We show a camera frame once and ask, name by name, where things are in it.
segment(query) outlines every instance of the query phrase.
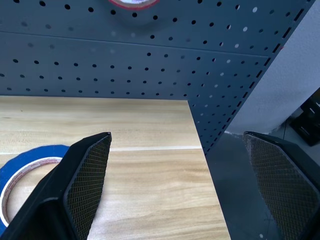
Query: gray floor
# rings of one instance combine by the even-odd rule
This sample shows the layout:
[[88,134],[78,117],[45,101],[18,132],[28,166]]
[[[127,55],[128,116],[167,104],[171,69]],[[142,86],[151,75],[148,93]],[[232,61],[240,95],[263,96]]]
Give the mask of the gray floor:
[[[298,144],[320,164],[320,145],[308,146],[298,134],[284,124],[272,136]],[[224,133],[214,148],[208,166],[232,240],[281,240],[249,163],[241,136]]]

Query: blue tape roll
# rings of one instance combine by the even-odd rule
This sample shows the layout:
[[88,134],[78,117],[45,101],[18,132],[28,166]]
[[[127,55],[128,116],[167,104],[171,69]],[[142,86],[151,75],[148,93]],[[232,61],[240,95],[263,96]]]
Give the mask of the blue tape roll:
[[[21,168],[24,166],[44,158],[56,157],[56,158],[63,158],[68,150],[68,146],[65,145],[48,145],[48,146],[40,146],[29,151],[23,152],[16,156],[15,158],[9,160],[2,168],[0,168],[0,196],[3,197],[5,186],[7,182],[17,173]],[[3,202],[7,202],[6,200],[3,201],[1,199],[1,214],[7,214],[7,208],[3,205]],[[0,220],[0,236],[5,231],[6,225],[4,224],[3,220]]]

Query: wooden table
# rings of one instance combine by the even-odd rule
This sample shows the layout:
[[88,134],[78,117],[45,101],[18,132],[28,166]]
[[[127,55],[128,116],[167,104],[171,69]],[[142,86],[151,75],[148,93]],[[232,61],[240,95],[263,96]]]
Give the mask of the wooden table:
[[[230,239],[186,101],[0,96],[0,167],[100,132],[112,143],[89,240]],[[53,167],[16,184],[10,219]]]

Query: pegboard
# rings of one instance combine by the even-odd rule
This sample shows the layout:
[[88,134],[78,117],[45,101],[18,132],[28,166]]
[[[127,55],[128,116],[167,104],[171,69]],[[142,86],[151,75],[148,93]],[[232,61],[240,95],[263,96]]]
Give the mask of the pegboard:
[[3,0],[0,94],[188,100],[205,154],[313,0]]

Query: black object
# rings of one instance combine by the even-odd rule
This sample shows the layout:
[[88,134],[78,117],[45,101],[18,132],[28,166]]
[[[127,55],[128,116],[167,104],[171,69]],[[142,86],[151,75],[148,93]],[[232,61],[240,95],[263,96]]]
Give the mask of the black object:
[[303,113],[294,119],[290,126],[309,146],[320,142],[320,98],[309,97],[302,105]]
[[76,142],[35,187],[1,240],[86,240],[100,203],[111,144],[103,132]]
[[256,132],[243,135],[260,193],[285,240],[320,239],[320,166],[301,148]]

